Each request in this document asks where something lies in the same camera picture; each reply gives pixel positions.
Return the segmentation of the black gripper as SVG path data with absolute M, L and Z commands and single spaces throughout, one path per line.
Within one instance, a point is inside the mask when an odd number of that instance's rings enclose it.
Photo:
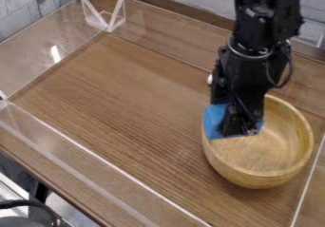
M 253 50 L 235 38 L 228 40 L 218 50 L 212 85 L 212 104 L 228 104 L 220 126 L 224 137 L 260 134 L 265 94 L 287 85 L 292 73 L 289 41 Z

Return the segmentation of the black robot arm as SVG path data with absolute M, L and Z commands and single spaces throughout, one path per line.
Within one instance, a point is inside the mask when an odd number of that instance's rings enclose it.
M 204 112 L 204 132 L 212 140 L 261 132 L 265 95 L 291 80 L 289 39 L 304 24 L 301 0 L 235 1 L 235 30 L 218 49 L 210 76 L 212 104 Z

